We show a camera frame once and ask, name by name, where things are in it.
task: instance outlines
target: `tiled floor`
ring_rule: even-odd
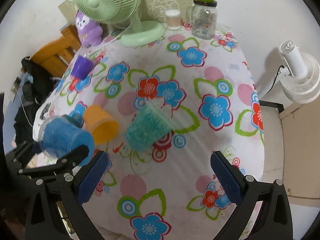
[[[277,109],[261,107],[265,141],[265,162],[262,180],[274,182],[283,179],[284,144],[282,125]]]

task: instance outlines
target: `black jar lid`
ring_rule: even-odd
[[[212,1],[212,2],[201,2],[198,0],[193,0],[194,4],[197,5],[202,5],[202,6],[208,6],[208,7],[217,7],[217,1]]]

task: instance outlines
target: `purple plush toy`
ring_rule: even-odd
[[[102,28],[99,23],[90,19],[83,12],[78,11],[76,15],[76,27],[82,46],[95,47],[101,42]]]

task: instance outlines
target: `floral tablecloth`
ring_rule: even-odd
[[[205,41],[193,37],[184,24],[137,48],[125,48],[115,39],[92,55],[97,66],[83,81],[70,76],[75,59],[37,112],[34,139],[48,116],[83,114],[92,104],[118,121],[116,138],[97,146],[111,162],[84,204],[92,221],[137,240],[213,239],[235,205],[210,167],[211,152],[220,150],[257,180],[264,164],[258,95],[231,30],[220,27],[213,40]],[[170,114],[176,129],[137,152],[124,134],[151,100]]]

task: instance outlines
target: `purple cup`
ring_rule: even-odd
[[[80,80],[84,80],[93,69],[94,63],[91,60],[79,55],[71,71],[71,75]]]

